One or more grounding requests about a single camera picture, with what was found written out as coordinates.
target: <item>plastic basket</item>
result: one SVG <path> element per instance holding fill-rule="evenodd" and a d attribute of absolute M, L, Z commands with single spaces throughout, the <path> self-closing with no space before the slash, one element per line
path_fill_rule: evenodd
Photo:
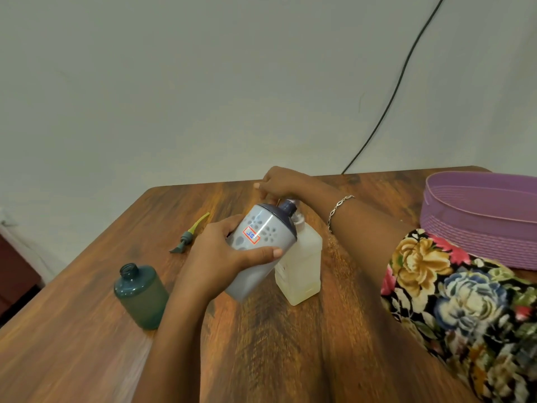
<path fill-rule="evenodd" d="M 537 178 L 446 171 L 425 183 L 421 227 L 467 252 L 537 270 Z"/>

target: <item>bottle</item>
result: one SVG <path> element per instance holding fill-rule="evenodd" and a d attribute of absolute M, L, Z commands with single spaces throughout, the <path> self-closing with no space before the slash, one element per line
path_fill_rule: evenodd
<path fill-rule="evenodd" d="M 323 238 L 297 211 L 292 218 L 297 241 L 276 264 L 276 284 L 292 306 L 321 290 L 321 251 Z"/>
<path fill-rule="evenodd" d="M 269 203 L 254 205 L 237 229 L 229 234 L 227 243 L 237 250 L 276 246 L 285 254 L 296 243 L 296 228 L 291 220 L 295 211 L 296 206 L 290 200 L 283 201 L 279 207 Z M 277 260 L 241 271 L 225 292 L 237 301 L 244 300 L 276 263 Z"/>
<path fill-rule="evenodd" d="M 139 327 L 157 329 L 169 295 L 155 269 L 129 263 L 119 269 L 119 274 L 114 285 L 116 297 Z"/>

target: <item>green bottle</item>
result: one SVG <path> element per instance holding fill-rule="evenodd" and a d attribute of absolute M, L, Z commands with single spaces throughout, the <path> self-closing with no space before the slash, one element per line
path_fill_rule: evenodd
<path fill-rule="evenodd" d="M 151 266 L 124 265 L 114 285 L 114 294 L 143 329 L 157 329 L 168 302 L 168 291 Z"/>

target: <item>sleeve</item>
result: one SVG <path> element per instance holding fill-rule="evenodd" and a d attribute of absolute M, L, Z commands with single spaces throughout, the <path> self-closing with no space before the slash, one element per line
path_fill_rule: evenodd
<path fill-rule="evenodd" d="M 537 401 L 537 288 L 423 229 L 397 246 L 384 308 L 486 402 Z"/>

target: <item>hand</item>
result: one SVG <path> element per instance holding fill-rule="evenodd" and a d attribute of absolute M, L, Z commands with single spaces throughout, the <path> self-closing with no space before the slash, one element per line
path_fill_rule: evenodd
<path fill-rule="evenodd" d="M 276 205 L 283 198 L 300 199 L 302 188 L 311 180 L 309 175 L 282 167 L 272 167 L 263 181 L 253 184 L 261 199 Z"/>
<path fill-rule="evenodd" d="M 283 251 L 277 247 L 266 246 L 252 250 L 235 250 L 230 247 L 225 238 L 243 218 L 243 215 L 235 215 L 205 227 L 190 249 L 176 287 L 209 302 L 224 291 L 240 271 L 270 263 L 282 256 Z"/>

